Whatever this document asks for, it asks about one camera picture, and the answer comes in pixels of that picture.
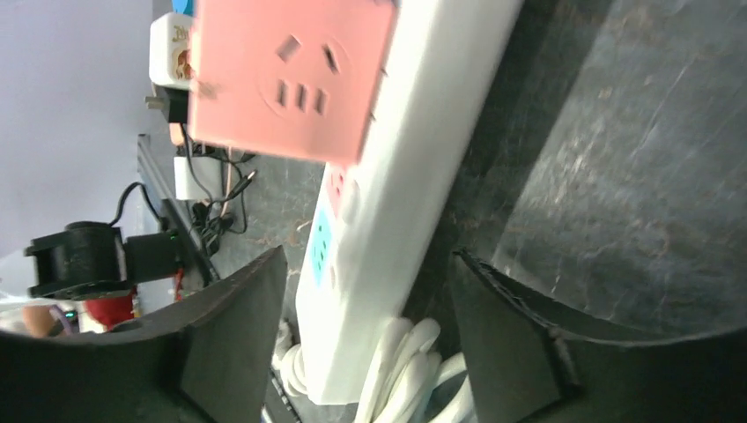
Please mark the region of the white long power strip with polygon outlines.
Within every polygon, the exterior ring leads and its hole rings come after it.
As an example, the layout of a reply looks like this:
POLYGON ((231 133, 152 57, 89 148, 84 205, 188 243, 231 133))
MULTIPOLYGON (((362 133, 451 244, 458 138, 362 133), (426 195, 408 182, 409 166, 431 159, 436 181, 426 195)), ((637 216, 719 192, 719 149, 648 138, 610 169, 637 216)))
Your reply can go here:
POLYGON ((281 323, 273 382, 288 398, 355 404, 357 422, 422 422, 473 407, 461 353, 435 349, 440 325, 403 317, 455 174, 513 31, 518 1, 404 1, 359 163, 327 165, 295 308, 281 323))

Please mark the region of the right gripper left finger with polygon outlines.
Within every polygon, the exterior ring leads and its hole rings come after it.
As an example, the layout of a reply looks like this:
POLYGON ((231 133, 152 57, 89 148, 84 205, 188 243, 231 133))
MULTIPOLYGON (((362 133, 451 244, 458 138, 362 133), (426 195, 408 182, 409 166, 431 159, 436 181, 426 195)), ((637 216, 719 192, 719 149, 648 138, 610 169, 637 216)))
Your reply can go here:
POLYGON ((275 247, 110 332, 3 333, 2 421, 259 421, 286 273, 275 247))

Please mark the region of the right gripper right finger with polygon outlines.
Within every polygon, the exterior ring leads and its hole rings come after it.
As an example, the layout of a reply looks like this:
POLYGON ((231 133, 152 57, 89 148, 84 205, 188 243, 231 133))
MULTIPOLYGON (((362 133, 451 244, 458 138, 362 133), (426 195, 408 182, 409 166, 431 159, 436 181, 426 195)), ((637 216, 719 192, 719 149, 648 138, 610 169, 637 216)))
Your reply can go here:
POLYGON ((743 422, 746 331, 668 337, 595 318, 466 250, 452 298, 482 422, 743 422))

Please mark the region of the blue cube socket adapter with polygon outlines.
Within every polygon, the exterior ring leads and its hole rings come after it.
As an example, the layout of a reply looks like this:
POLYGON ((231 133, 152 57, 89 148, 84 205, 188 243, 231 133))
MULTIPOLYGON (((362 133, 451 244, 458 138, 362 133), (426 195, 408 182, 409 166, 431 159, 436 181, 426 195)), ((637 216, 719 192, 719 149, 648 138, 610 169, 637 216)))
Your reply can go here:
POLYGON ((172 10, 176 13, 184 14, 187 16, 194 15, 195 1, 194 0, 171 0, 172 10))

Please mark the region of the pink cube socket adapter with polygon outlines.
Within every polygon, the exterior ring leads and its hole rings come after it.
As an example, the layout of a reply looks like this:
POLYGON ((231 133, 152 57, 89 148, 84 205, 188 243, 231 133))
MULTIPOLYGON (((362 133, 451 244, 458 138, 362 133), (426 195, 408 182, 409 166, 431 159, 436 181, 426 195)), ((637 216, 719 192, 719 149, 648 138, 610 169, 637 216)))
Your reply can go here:
POLYGON ((189 135, 235 150, 358 162, 396 22, 390 1, 199 1, 189 135))

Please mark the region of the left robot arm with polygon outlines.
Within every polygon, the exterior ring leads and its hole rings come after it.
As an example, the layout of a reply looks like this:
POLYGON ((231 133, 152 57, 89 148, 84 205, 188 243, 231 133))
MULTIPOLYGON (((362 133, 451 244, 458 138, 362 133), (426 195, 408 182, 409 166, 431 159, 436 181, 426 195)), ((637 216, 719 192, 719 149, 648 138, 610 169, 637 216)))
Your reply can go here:
POLYGON ((31 240, 33 298, 87 301, 121 297, 143 283, 175 275, 182 267, 181 240, 173 230, 127 239, 103 222, 81 221, 60 233, 31 240))

